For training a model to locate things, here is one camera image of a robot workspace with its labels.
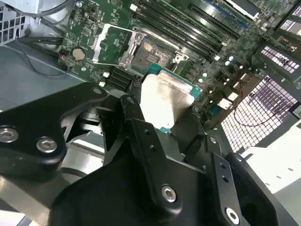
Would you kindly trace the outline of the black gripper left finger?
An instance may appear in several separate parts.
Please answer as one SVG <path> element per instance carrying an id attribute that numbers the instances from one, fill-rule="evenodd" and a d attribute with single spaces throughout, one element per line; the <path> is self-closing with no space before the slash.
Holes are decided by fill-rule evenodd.
<path id="1" fill-rule="evenodd" d="M 85 134 L 85 111 L 96 109 L 110 164 L 117 156 L 162 149 L 137 100 L 107 95 L 85 82 L 0 114 L 0 172 L 12 178 L 49 181 L 63 162 L 67 143 Z"/>

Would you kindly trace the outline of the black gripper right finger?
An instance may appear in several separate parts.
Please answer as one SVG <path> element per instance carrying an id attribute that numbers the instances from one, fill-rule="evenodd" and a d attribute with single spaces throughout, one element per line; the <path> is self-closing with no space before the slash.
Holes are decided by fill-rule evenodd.
<path id="1" fill-rule="evenodd" d="M 171 135 L 184 158 L 173 190 L 190 226 L 280 226 L 282 205 L 216 130 L 205 131 L 190 108 L 173 111 Z"/>

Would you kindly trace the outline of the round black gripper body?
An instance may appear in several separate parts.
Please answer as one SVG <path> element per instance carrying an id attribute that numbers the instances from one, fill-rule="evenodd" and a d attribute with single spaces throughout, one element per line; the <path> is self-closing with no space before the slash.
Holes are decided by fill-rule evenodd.
<path id="1" fill-rule="evenodd" d="M 145 148 L 117 156 L 67 187 L 54 202 L 51 226 L 215 226 L 221 202 L 211 185 L 220 156 L 205 155 L 206 173 Z"/>

